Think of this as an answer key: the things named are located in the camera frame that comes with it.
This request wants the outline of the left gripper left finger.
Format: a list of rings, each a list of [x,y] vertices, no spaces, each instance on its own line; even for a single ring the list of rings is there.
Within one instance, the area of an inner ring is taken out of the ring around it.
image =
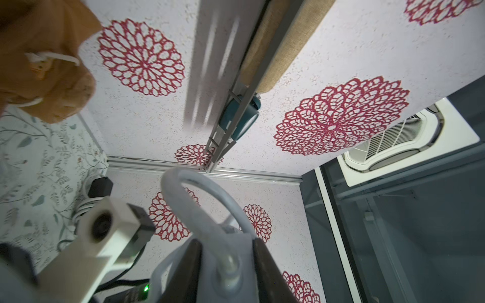
[[[202,244],[191,240],[178,266],[175,269],[167,289],[157,302],[196,303],[198,278],[202,264]]]

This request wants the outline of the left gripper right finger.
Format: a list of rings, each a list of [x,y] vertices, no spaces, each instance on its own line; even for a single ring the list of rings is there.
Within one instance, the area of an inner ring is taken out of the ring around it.
[[[253,257],[259,302],[298,303],[266,244],[259,238],[253,240]]]

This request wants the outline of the blue power strip with cord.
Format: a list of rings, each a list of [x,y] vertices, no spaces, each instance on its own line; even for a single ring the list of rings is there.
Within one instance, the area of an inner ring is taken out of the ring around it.
[[[185,184],[213,196],[229,211],[229,218],[224,223],[215,222],[195,204],[184,189]],[[165,202],[193,236],[153,271],[148,302],[161,298],[194,239],[202,244],[196,302],[259,302],[253,257],[256,233],[234,198],[213,180],[192,170],[170,169],[164,173],[160,185]]]

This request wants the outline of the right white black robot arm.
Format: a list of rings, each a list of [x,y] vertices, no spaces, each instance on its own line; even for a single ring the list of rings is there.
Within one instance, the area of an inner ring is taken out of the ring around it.
[[[102,290],[129,286],[104,302],[147,302],[150,284],[142,280],[111,280]],[[30,254],[12,244],[1,243],[1,302],[66,302],[66,299],[42,290]]]

